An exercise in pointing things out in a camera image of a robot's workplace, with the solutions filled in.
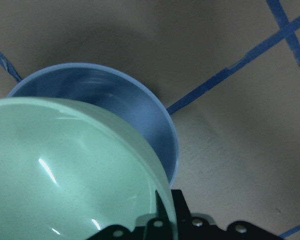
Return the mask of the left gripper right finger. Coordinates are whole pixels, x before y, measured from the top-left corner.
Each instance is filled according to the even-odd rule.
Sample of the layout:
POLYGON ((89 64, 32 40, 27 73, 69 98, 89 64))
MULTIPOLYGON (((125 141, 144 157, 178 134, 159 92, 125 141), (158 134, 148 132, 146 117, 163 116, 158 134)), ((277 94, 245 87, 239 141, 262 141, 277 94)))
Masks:
POLYGON ((234 221, 225 229, 203 213, 191 213, 183 192, 171 190, 179 240, 281 240, 282 238, 247 221, 234 221))

